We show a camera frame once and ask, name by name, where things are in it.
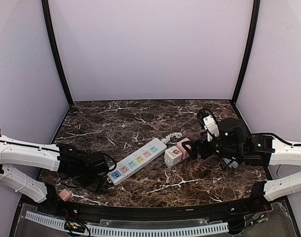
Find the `right black frame post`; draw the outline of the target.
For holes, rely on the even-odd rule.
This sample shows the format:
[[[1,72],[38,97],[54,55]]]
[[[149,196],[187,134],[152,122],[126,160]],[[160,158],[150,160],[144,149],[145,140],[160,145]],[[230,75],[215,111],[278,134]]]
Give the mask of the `right black frame post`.
[[[260,11],[260,4],[261,4],[260,0],[253,1],[251,20],[250,20],[250,26],[249,26],[249,31],[248,31],[247,40],[246,40],[246,46],[245,46],[236,86],[235,86],[233,96],[231,99],[232,103],[235,105],[239,98],[239,94],[240,94],[240,91],[242,88],[242,84],[243,84],[243,81],[245,78],[245,74],[247,71],[247,67],[248,67],[248,63],[249,63],[249,59],[250,59],[250,55],[251,55],[251,51],[252,51],[252,46],[253,46],[253,42],[254,42],[254,37],[255,37],[257,22],[258,22],[258,16],[259,16],[259,11]]]

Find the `white cube socket adapter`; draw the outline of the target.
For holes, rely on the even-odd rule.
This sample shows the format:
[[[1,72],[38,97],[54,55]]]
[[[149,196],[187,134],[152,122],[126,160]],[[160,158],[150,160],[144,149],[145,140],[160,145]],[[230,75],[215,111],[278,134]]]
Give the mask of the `white cube socket adapter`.
[[[164,153],[164,163],[168,168],[173,167],[182,160],[182,152],[177,146],[172,146],[165,150]]]

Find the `white multicolour power strip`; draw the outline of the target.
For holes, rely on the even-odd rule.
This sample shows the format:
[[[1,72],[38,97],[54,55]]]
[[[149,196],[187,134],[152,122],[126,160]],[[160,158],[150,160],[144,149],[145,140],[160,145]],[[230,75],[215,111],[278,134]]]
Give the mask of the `white multicolour power strip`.
[[[162,155],[167,149],[167,144],[171,141],[171,138],[179,139],[182,136],[182,133],[175,132],[162,139],[152,139],[132,154],[120,160],[116,164],[116,169],[107,174],[107,181],[115,186],[119,185]]]

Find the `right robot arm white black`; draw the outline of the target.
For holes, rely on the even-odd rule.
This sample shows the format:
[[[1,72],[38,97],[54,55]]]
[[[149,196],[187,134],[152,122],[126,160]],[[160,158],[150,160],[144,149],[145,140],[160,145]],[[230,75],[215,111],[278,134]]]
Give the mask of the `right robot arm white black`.
[[[205,130],[201,137],[182,143],[190,158],[207,159],[216,155],[250,166],[295,165],[301,166],[301,144],[285,141],[273,133],[250,134],[242,119],[226,118],[215,122],[212,116],[199,120]],[[289,176],[253,185],[252,200],[273,201],[301,191],[301,171]]]

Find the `pink plug adapter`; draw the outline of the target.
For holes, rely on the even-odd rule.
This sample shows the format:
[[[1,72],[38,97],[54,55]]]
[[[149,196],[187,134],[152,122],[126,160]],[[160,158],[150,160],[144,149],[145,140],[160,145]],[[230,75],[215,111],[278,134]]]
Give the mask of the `pink plug adapter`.
[[[58,196],[62,201],[67,202],[72,197],[72,193],[67,189],[63,189]]]

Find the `left black frame post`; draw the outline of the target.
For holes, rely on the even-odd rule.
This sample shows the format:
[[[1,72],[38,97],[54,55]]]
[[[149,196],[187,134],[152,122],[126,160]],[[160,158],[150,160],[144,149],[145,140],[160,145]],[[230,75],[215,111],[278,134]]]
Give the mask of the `left black frame post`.
[[[67,79],[64,73],[63,65],[61,62],[56,38],[55,38],[55,33],[54,33],[54,28],[53,28],[53,23],[52,23],[52,18],[51,18],[51,13],[50,13],[50,6],[49,6],[49,1],[48,0],[41,0],[42,4],[42,10],[43,10],[43,16],[44,16],[44,21],[46,25],[46,30],[47,30],[47,35],[54,59],[54,63],[56,66],[56,70],[59,76],[59,80],[65,95],[65,98],[67,100],[67,103],[70,106],[73,105],[74,101],[72,99],[72,95],[67,83]]]

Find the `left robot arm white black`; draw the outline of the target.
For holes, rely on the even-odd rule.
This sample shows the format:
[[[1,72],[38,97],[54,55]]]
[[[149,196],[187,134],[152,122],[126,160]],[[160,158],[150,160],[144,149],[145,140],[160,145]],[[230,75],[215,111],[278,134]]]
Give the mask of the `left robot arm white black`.
[[[87,153],[68,144],[36,144],[14,140],[0,131],[0,182],[36,203],[57,199],[53,185],[39,182],[21,172],[15,165],[38,167],[73,178],[78,186],[99,192],[105,176],[115,170],[107,160],[113,158],[101,151]]]

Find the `small circuit board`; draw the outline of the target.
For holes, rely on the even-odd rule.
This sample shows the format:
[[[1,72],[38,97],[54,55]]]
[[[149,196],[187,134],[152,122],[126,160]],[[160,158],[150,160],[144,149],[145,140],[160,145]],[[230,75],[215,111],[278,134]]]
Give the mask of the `small circuit board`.
[[[83,224],[68,220],[64,223],[64,229],[66,231],[78,233],[84,233],[86,231],[86,227]]]

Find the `black front rail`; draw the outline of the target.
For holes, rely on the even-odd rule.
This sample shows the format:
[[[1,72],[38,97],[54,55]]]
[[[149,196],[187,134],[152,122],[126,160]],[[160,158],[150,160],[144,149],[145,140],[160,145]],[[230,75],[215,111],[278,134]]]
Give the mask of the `black front rail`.
[[[251,201],[244,198],[223,203],[183,206],[183,207],[112,207],[76,202],[58,201],[59,211],[68,217],[86,221],[99,222],[106,220],[122,221],[175,221],[188,219],[207,219],[209,221],[236,221],[244,216],[272,210],[269,202]]]

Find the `black frame post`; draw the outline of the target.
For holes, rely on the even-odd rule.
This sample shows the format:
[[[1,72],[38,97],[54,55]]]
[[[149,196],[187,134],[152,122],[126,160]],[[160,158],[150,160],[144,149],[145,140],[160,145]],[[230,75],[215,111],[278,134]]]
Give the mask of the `black frame post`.
[[[55,33],[54,33],[54,28],[53,28],[53,23],[52,23],[52,18],[51,18],[51,13],[50,13],[50,6],[49,6],[49,1],[48,0],[41,0],[42,4],[42,10],[43,10],[43,16],[44,16],[44,21],[46,25],[46,30],[47,30],[47,35],[54,59],[54,63],[56,66],[56,70],[59,76],[59,80],[65,95],[65,98],[67,100],[67,103],[70,106],[73,105],[74,101],[72,99],[72,95],[67,83],[67,79],[64,73],[63,65],[61,62],[56,38],[55,38]]]
[[[240,94],[240,91],[242,88],[242,84],[243,84],[243,81],[245,78],[245,74],[247,71],[247,67],[248,67],[248,63],[249,63],[249,59],[250,59],[250,55],[251,55],[251,51],[252,51],[252,46],[253,46],[253,42],[254,42],[254,37],[255,37],[257,22],[258,22],[258,16],[259,16],[259,11],[260,11],[260,4],[261,4],[260,0],[253,1],[251,20],[250,20],[250,26],[249,26],[249,31],[248,31],[247,40],[246,40],[246,46],[245,46],[236,86],[235,86],[233,96],[231,99],[232,103],[235,105],[239,98],[239,94]]]

